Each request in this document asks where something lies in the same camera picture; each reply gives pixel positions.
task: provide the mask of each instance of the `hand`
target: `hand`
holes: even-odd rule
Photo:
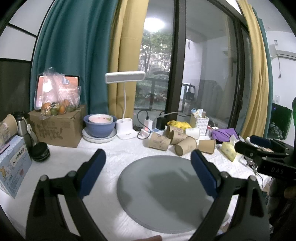
[[[158,235],[147,239],[137,239],[135,241],[162,241],[162,238],[160,235]]]
[[[284,197],[287,199],[296,198],[296,186],[286,188],[284,192]]]

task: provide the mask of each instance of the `blue box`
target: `blue box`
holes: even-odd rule
[[[0,154],[0,189],[15,198],[32,160],[23,137],[14,136]]]

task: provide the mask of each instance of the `purple cloth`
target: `purple cloth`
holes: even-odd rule
[[[212,130],[212,139],[219,142],[229,142],[232,135],[234,135],[236,139],[239,139],[237,132],[233,128]]]

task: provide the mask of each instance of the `gray placemat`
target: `gray placemat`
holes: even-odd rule
[[[212,203],[190,160],[150,156],[128,165],[117,182],[117,197],[137,223],[161,233],[184,233],[202,222]]]

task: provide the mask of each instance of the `glass pane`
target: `glass pane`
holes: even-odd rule
[[[138,70],[146,72],[138,81],[134,108],[134,125],[140,125],[136,114],[146,109],[154,119],[165,110],[173,43],[174,0],[150,0],[144,24]],[[146,112],[140,113],[144,121]]]
[[[227,128],[234,101],[237,48],[232,19],[207,0],[186,1],[186,46],[179,111],[204,109]]]
[[[244,92],[242,97],[242,109],[239,113],[239,119],[235,130],[240,133],[246,118],[247,109],[250,101],[251,79],[252,79],[252,58],[251,58],[251,41],[247,32],[243,29],[244,38],[244,55],[245,55],[245,73],[244,73]]]

